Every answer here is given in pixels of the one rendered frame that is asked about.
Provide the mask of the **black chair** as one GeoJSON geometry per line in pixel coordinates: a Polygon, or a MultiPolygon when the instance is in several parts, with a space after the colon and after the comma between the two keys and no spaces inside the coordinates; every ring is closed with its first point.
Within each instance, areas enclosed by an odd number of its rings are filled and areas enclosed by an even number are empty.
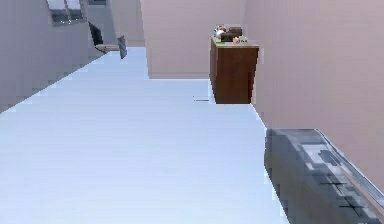
{"type": "Polygon", "coordinates": [[[103,38],[101,34],[101,30],[96,27],[94,24],[89,22],[89,28],[92,36],[92,40],[95,46],[103,43],[103,38]]]}

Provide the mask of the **brown wooden cabinet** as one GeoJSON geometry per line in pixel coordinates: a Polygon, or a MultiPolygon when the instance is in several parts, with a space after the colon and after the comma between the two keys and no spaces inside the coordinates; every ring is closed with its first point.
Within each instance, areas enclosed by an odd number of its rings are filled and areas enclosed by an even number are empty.
{"type": "Polygon", "coordinates": [[[211,38],[210,81],[216,104],[250,104],[259,46],[211,38]]]}

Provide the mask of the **window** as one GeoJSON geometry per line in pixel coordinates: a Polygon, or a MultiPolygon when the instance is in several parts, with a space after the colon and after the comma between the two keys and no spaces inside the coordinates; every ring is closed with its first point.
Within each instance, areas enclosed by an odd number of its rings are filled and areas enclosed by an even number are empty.
{"type": "Polygon", "coordinates": [[[86,20],[83,0],[46,0],[52,23],[70,25],[86,20]]]}

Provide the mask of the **grey tilted panel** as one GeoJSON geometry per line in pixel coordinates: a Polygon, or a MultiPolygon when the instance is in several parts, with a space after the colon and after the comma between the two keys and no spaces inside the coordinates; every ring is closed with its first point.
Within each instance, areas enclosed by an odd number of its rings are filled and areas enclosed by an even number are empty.
{"type": "Polygon", "coordinates": [[[117,38],[117,40],[118,40],[120,58],[123,59],[127,55],[127,48],[126,48],[126,42],[125,42],[124,35],[117,38]]]}

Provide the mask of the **beige table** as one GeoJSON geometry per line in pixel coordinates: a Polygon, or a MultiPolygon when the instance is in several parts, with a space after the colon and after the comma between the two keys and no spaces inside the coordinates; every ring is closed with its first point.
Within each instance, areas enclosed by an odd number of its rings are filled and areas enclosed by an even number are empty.
{"type": "Polygon", "coordinates": [[[95,48],[103,53],[120,50],[117,44],[98,44],[95,46],[95,48]]]}

